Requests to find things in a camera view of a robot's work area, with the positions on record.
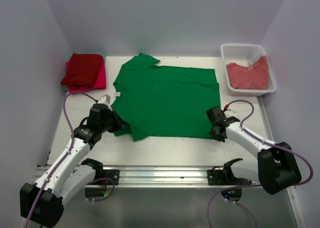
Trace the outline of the green t shirt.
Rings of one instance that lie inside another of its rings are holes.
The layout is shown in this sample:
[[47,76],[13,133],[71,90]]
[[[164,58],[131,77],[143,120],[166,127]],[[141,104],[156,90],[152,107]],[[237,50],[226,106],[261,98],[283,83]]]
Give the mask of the green t shirt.
[[113,83],[119,96],[112,108],[130,125],[132,139],[209,139],[206,111],[221,105],[216,71],[159,63],[140,53],[121,66]]

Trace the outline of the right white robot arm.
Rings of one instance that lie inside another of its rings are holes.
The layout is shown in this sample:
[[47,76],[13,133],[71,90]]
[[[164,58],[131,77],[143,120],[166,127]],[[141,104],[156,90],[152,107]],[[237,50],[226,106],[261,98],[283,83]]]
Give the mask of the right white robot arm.
[[208,170],[209,178],[222,179],[227,185],[234,186],[257,183],[270,195],[302,180],[289,144],[263,138],[246,128],[238,118],[227,117],[218,106],[208,109],[206,115],[212,125],[209,132],[212,139],[218,142],[231,140],[256,159],[255,162],[245,162],[243,158],[232,159],[221,170]]

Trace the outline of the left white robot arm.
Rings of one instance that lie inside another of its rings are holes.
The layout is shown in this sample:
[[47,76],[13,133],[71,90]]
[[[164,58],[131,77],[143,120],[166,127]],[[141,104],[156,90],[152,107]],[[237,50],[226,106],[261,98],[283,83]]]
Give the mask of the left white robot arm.
[[71,131],[71,139],[53,165],[34,183],[20,189],[20,214],[30,222],[53,228],[67,203],[88,184],[111,184],[115,181],[104,175],[103,164],[85,158],[102,139],[105,132],[114,133],[125,126],[116,111],[105,103],[95,103],[89,115]]

